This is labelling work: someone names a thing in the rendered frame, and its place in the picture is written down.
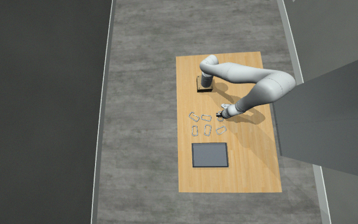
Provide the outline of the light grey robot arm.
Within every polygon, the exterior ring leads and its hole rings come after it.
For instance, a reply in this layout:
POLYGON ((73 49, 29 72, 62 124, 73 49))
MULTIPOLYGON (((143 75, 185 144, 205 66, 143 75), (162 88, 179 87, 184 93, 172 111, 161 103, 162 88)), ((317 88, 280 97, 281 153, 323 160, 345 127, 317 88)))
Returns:
POLYGON ((232 62, 219 64, 215 55, 205 58, 200 63, 200 69, 202 71, 201 85, 204 88, 211 85, 213 76, 230 83, 255 83, 250 92, 236 104, 221 104, 224 108, 222 111, 224 118, 243 114, 255 106, 275 102, 292 91, 296 85, 295 79, 286 72, 254 68, 232 62))

